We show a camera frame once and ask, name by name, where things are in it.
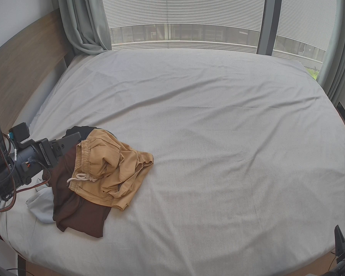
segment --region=dark gray window mullion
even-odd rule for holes
[[[272,55],[280,19],[282,0],[264,0],[261,32],[259,33],[257,54]]]

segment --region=gray-green curtain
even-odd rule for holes
[[[61,20],[76,53],[111,50],[111,38],[102,0],[59,0]]]
[[[345,83],[345,0],[337,0],[335,24],[317,82],[337,105]]]

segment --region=mattress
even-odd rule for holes
[[[345,235],[345,126],[295,61],[222,50],[78,58],[30,126],[97,126],[154,155],[102,238],[39,222],[18,194],[0,235],[64,275],[281,275]]]

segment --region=bed frame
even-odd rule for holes
[[[59,9],[40,18],[0,47],[0,126],[13,126],[46,76],[72,53]]]

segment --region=white bed sheet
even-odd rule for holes
[[[98,126],[154,166],[103,238],[43,224],[33,191],[0,234],[64,275],[280,275],[345,235],[345,126],[299,62],[152,49],[78,58],[30,126],[33,139]]]

